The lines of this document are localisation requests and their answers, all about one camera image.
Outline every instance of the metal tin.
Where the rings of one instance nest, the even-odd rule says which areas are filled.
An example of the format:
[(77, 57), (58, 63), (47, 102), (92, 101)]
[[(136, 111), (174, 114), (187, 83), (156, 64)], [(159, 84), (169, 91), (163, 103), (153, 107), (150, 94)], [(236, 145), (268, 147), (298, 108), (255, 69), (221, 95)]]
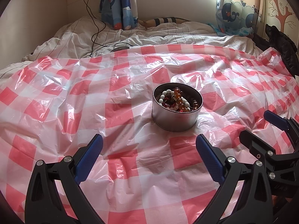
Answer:
[[(191, 112), (181, 113), (168, 110), (161, 106), (156, 101), (156, 96), (167, 89), (180, 88), (187, 95), (192, 96), (199, 103), (200, 107)], [(193, 87), (176, 82), (168, 82), (157, 86), (152, 95), (152, 118), (163, 129), (172, 132), (182, 132), (191, 129), (198, 118), (199, 112), (202, 108), (203, 98), (202, 95)]]

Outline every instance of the wall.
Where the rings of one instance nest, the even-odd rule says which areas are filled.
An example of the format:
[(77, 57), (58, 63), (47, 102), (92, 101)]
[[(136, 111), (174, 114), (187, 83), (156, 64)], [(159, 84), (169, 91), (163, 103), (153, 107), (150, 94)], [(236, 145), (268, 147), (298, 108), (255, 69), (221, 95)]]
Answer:
[(0, 17), (0, 69), (20, 62), (67, 23), (66, 0), (11, 0)]
[(299, 21), (287, 0), (267, 0), (266, 23), (275, 25), (299, 45)]
[[(69, 21), (88, 15), (83, 0), (67, 0)], [(98, 13), (100, 0), (90, 0), (94, 14)], [(179, 17), (196, 22), (216, 23), (216, 0), (137, 0), (141, 20), (162, 17)]]

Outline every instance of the orange bead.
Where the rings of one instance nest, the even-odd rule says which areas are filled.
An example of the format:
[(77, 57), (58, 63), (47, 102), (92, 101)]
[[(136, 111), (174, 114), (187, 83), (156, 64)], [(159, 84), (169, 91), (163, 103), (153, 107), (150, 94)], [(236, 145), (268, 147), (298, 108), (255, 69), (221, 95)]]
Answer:
[(177, 93), (181, 93), (181, 90), (180, 90), (178, 87), (176, 87), (176, 88), (174, 89), (174, 94), (177, 94)]
[(179, 104), (182, 104), (183, 103), (183, 100), (181, 100), (181, 99), (177, 99), (176, 100), (176, 103), (179, 105)]
[(176, 94), (174, 95), (174, 97), (175, 97), (176, 99), (180, 99), (180, 98), (182, 97), (182, 95), (181, 95), (180, 93), (176, 93)]
[(184, 104), (179, 104), (179, 105), (178, 105), (178, 108), (179, 108), (180, 110), (182, 110), (182, 109), (185, 108), (185, 105), (184, 105)]

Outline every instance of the red and white checkered tablecloth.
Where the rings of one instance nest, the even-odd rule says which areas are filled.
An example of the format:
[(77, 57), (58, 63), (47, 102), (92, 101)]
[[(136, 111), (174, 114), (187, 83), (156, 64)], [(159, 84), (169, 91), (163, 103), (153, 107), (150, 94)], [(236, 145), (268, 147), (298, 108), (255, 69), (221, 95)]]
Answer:
[[(170, 81), (204, 98), (197, 126), (184, 133), (167, 132), (151, 118), (153, 89)], [(208, 45), (147, 46), (79, 60), (43, 57), (0, 88), (0, 190), (24, 219), (36, 161), (60, 161), (99, 133), (103, 151), (80, 187), (105, 223), (193, 223), (219, 186), (196, 151), (196, 136), (203, 133), (240, 162), (256, 160), (240, 144), (244, 129), (277, 153), (290, 153), (286, 134), (263, 113), (299, 120), (298, 94), (273, 49), (259, 58)]]

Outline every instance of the curtain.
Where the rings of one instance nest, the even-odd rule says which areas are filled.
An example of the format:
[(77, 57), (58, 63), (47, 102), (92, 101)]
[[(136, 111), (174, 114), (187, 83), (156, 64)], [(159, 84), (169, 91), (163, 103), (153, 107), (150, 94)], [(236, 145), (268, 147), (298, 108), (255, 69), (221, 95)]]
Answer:
[(263, 0), (217, 0), (215, 30), (224, 35), (248, 36), (258, 29)]
[(115, 30), (129, 30), (137, 27), (138, 13), (136, 0), (101, 0), (102, 21)]

